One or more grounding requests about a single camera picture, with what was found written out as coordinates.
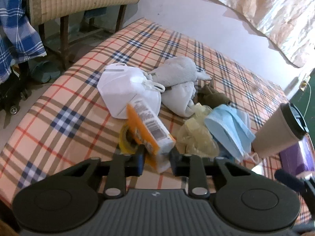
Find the green wall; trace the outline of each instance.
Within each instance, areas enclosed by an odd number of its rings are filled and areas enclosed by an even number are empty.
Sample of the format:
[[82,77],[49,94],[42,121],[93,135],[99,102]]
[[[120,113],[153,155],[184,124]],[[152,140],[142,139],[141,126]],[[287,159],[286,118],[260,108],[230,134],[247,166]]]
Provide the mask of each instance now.
[[[315,73],[313,71],[309,84],[312,89],[311,101],[308,106],[308,111],[305,115],[305,121],[310,131],[310,137],[312,142],[315,143]],[[290,100],[295,104],[302,114],[304,114],[306,106],[308,104],[308,98],[310,95],[310,87],[307,86],[305,91],[299,90],[294,97]]]

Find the blue checkered shirt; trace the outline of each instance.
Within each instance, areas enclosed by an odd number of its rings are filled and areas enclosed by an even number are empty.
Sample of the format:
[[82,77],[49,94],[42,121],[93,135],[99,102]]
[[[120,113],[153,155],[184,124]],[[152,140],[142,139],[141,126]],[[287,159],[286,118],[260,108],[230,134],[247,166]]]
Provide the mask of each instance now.
[[0,0],[0,83],[9,77],[12,65],[46,55],[25,13],[25,0]]

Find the power cord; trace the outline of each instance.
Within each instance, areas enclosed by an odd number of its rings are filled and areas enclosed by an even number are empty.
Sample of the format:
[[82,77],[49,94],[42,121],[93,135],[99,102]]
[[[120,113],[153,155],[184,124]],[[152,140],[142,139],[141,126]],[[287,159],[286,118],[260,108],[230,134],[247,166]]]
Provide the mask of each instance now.
[[311,101],[311,95],[312,95],[312,88],[311,88],[311,85],[308,83],[308,86],[310,87],[310,96],[308,98],[308,105],[306,106],[306,109],[305,109],[305,113],[303,115],[303,117],[305,117],[307,111],[308,111],[308,106],[310,105],[310,101]]

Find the mask ear loop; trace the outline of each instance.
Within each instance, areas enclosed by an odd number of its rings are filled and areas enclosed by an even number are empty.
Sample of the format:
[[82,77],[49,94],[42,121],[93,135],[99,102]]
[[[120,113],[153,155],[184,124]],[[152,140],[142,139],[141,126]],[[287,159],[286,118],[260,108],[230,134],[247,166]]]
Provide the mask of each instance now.
[[159,84],[157,82],[145,80],[142,84],[148,87],[149,90],[158,91],[160,93],[163,93],[165,91],[165,87],[162,84]]
[[143,72],[144,76],[145,76],[148,80],[152,81],[152,75],[148,74],[146,71],[143,71],[143,70],[142,70],[142,72]]
[[110,64],[111,66],[127,66],[125,63],[114,63],[114,64]]
[[246,159],[250,159],[252,162],[254,162],[255,165],[258,165],[262,161],[261,158],[259,158],[257,153],[253,153],[251,155],[247,154]]

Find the plaid mattress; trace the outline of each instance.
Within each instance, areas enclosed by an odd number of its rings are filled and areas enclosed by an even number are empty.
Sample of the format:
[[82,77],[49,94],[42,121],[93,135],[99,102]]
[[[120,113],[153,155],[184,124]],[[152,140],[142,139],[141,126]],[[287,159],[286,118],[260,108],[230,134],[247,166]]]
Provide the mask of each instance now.
[[[215,79],[232,106],[249,113],[256,132],[287,99],[281,88],[261,79],[203,43],[159,24],[140,19],[114,34],[68,69],[37,100],[0,154],[0,196],[10,203],[31,183],[92,156],[110,160],[120,153],[118,137],[125,120],[109,114],[96,85],[104,66],[122,62],[151,71],[173,56],[187,56]],[[205,83],[196,82],[197,88]],[[162,106],[159,118],[176,137],[183,119]],[[281,167],[276,155],[264,159],[264,174],[273,179]],[[253,164],[245,162],[252,168]],[[145,167],[142,176],[127,179],[129,188],[186,188],[186,178],[168,170],[157,174]],[[308,218],[303,210],[300,219]]]

